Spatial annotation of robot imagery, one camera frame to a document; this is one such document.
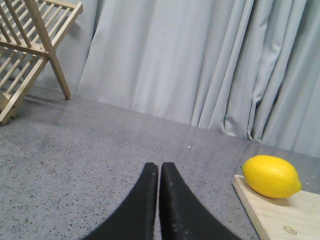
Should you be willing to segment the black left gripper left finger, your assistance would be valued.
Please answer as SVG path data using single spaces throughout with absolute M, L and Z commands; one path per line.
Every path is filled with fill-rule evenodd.
M 152 240 L 156 218 L 158 166 L 148 162 L 121 205 L 86 236 L 87 240 Z

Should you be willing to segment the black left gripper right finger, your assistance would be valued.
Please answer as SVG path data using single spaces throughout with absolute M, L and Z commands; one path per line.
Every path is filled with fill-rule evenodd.
M 162 164 L 159 219 L 163 240 L 238 240 L 197 199 L 176 165 Z

